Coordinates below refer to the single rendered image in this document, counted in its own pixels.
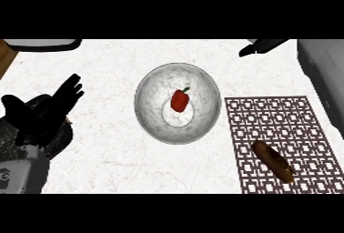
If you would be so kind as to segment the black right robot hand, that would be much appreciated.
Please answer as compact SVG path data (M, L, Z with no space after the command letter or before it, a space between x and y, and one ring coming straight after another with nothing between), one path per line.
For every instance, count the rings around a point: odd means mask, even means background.
M244 57L253 54L266 54L285 42L287 39L257 39L253 44L243 48L243 50L240 51L240 56Z

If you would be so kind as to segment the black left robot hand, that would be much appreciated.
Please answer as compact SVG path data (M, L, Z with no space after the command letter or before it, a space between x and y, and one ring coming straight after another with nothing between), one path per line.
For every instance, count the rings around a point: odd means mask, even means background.
M45 99L31 109L14 95L2 96L6 109L6 121L20 130L15 145L46 147L60 131L67 115L76 106L85 92L82 77L73 74L58 88L52 97Z

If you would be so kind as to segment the white marble bowl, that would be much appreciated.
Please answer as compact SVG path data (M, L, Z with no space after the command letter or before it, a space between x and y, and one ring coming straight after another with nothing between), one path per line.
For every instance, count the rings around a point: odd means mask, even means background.
M172 109L173 94L189 97L182 113ZM173 145L192 143L210 132L220 114L220 92L207 72L187 63L157 67L142 79L135 95L135 113L147 133Z

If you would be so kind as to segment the brown patterned placemat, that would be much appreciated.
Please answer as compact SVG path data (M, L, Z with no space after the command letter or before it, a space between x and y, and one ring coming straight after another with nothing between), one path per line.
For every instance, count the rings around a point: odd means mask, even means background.
M246 194L344 194L344 171L305 96L228 97L232 146ZM257 158L262 140L296 169L282 182Z

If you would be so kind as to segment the red bell pepper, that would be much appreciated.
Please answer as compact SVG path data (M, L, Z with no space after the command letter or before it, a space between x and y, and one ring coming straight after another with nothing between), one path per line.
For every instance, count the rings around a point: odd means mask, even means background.
M172 109L179 113L182 113L188 107L188 101L189 101L188 90L189 90L188 87L184 90L178 89L172 96Z

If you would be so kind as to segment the brown wooden board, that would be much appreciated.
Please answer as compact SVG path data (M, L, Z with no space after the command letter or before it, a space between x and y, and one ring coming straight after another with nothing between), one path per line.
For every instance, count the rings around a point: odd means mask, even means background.
M3 78L17 55L18 51L12 50L6 44L6 41L0 39L0 79Z

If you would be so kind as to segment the grey appliance with dark rim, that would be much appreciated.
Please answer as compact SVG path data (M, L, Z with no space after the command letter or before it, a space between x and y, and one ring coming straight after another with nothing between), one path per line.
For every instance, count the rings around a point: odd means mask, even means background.
M6 39L5 42L21 52L68 51L82 45L82 39Z

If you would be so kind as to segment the brown sweet potato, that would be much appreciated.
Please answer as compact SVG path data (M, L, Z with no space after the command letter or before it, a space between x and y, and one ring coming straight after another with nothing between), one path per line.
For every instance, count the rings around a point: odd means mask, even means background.
M274 150L274 148L262 140L254 141L251 148L257 158L262 160L263 164L272 170L277 178L284 183L293 183L294 182L293 175L296 174L296 171L284 156Z

